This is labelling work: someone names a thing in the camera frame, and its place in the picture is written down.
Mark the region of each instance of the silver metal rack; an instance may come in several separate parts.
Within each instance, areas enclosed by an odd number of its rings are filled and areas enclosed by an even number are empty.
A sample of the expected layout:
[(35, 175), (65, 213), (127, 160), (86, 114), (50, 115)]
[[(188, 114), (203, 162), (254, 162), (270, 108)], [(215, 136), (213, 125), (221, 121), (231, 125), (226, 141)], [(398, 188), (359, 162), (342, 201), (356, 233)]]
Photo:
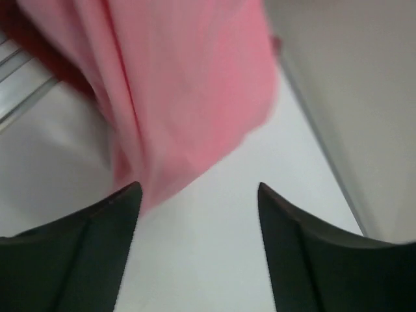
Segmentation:
[(0, 134), (57, 83), (35, 58), (0, 32)]

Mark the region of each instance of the white table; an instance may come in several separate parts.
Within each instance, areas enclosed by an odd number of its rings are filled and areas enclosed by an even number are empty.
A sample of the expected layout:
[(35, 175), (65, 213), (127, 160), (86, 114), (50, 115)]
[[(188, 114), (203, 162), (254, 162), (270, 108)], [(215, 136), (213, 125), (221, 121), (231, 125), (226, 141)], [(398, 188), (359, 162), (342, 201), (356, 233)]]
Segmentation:
[[(276, 101), (269, 122), (241, 147), (140, 217), (116, 312), (274, 311), (260, 181), (360, 233), (284, 75)], [(102, 120), (62, 85), (12, 124), (0, 136), (0, 236), (104, 197), (105, 137)]]

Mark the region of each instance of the black object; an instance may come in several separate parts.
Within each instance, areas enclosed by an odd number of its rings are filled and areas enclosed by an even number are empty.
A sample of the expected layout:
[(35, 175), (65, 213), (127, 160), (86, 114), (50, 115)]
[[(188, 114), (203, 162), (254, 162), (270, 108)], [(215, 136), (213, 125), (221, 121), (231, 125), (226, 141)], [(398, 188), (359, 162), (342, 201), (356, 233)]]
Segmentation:
[(416, 311), (416, 244), (343, 231), (264, 183), (258, 200), (277, 311)]
[(133, 183), (57, 221), (0, 238), (0, 312), (112, 312), (141, 198)]

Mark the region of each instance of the cloth fold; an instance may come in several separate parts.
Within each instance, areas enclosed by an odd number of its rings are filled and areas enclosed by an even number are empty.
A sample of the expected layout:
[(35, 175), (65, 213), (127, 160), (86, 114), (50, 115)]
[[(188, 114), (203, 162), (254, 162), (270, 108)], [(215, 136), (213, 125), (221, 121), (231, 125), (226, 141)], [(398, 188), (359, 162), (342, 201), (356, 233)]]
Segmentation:
[(114, 188), (142, 211), (267, 118), (275, 57), (260, 0), (18, 0), (91, 85), (114, 129)]

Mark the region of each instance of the pink cloth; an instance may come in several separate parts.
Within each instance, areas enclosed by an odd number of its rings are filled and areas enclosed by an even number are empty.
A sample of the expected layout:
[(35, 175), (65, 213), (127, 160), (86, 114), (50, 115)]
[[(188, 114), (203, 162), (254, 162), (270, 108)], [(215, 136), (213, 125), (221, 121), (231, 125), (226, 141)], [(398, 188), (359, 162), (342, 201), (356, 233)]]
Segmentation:
[(260, 0), (18, 2), (92, 85), (114, 129), (115, 188), (140, 181), (145, 210), (267, 117), (275, 58)]

